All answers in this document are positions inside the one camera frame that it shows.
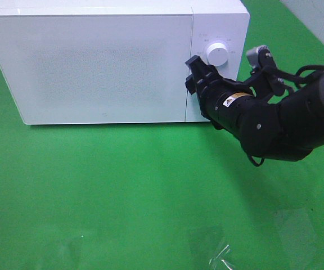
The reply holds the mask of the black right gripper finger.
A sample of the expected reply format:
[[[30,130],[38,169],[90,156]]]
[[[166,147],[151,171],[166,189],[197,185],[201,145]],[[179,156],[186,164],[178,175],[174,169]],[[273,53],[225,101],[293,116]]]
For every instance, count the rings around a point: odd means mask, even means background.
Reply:
[[[196,85],[192,74],[186,78],[185,86],[190,95],[193,95],[196,92]]]
[[[189,68],[195,82],[198,82],[200,79],[205,79],[209,75],[218,75],[216,67],[207,65],[198,55],[192,56],[185,64]]]

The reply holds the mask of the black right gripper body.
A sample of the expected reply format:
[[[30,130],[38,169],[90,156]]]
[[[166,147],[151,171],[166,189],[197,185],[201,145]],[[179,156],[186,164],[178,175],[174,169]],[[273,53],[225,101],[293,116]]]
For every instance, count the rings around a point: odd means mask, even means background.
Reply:
[[[210,120],[216,129],[240,129],[241,117],[254,100],[251,90],[219,73],[200,79],[195,85],[203,117]]]

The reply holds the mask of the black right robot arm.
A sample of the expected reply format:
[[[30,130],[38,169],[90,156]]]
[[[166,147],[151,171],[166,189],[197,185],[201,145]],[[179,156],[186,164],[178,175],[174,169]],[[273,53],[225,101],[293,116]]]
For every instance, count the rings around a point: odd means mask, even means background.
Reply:
[[[310,74],[279,70],[271,56],[251,61],[248,80],[222,77],[199,56],[187,60],[186,88],[215,129],[227,130],[250,160],[298,161],[324,145],[324,65]]]

